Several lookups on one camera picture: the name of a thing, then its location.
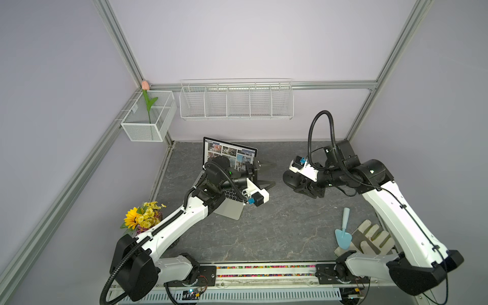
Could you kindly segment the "silver laptop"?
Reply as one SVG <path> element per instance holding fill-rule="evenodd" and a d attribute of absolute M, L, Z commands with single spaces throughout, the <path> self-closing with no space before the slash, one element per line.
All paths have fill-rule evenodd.
<path fill-rule="evenodd" d="M 246 162 L 253 163 L 254 158 L 258 154 L 258 149 L 255 147 L 245 146 L 242 144 L 221 141 L 210 137 L 203 138 L 203 163 L 213 161 L 219 156 L 226 157 L 230 165 L 227 171 L 230 175 L 237 177 L 237 173 L 245 170 Z M 230 218 L 232 220 L 239 220 L 245 202 L 240 201 L 235 190 L 227 188 L 224 190 L 226 199 L 215 210 L 215 213 L 220 216 Z"/>

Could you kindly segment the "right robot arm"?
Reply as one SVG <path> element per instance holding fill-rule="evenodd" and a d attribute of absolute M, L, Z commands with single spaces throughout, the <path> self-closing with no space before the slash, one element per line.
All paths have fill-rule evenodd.
<path fill-rule="evenodd" d="M 330 146 L 324 147 L 326 162 L 312 159 L 311 147 L 316 122 L 329 121 Z M 449 273 L 460 267 L 464 258 L 449 250 L 425 226 L 403 197 L 398 184 L 379 160 L 362 163 L 349 141 L 337 141 L 334 119 L 327 110 L 312 120 L 307 139 L 307 155 L 296 156 L 283 174 L 284 183 L 294 192 L 310 198 L 323 198 L 327 188 L 347 186 L 362 195 L 386 224 L 400 252 L 393 255 L 364 254 L 348 250 L 335 261 L 332 271 L 345 282 L 358 277 L 393 282 L 410 296 L 417 296 L 449 283 Z"/>

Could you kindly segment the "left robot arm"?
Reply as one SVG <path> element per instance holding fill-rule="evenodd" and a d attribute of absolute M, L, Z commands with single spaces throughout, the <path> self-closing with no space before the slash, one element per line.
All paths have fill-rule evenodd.
<path fill-rule="evenodd" d="M 184 195 L 183 204 L 161 222 L 137 235 L 121 237 L 100 294 L 100 304 L 116 304 L 125 297 L 139 301 L 158 284 L 194 285 L 201 278 L 200 264 L 191 255 L 162 255 L 191 227 L 215 212 L 232 189 L 240 204 L 256 207 L 268 202 L 274 181 L 260 180 L 259 165 L 245 163 L 244 170 L 231 168 L 230 160 L 218 156 L 206 162 L 196 182 Z"/>

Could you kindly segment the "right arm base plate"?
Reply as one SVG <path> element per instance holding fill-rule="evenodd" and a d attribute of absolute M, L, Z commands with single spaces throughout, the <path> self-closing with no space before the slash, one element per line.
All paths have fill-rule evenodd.
<path fill-rule="evenodd" d="M 345 266 L 336 263 L 322 263 L 315 265 L 315 277 L 319 284 L 368 284 L 369 277 L 353 275 Z"/>

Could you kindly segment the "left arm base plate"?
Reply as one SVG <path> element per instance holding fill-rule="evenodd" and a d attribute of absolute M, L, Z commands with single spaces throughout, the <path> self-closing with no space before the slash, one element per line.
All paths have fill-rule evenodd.
<path fill-rule="evenodd" d="M 168 282 L 169 287 L 213 287 L 216 285 L 217 267 L 215 265 L 202 266 L 193 269 L 183 281 Z"/>

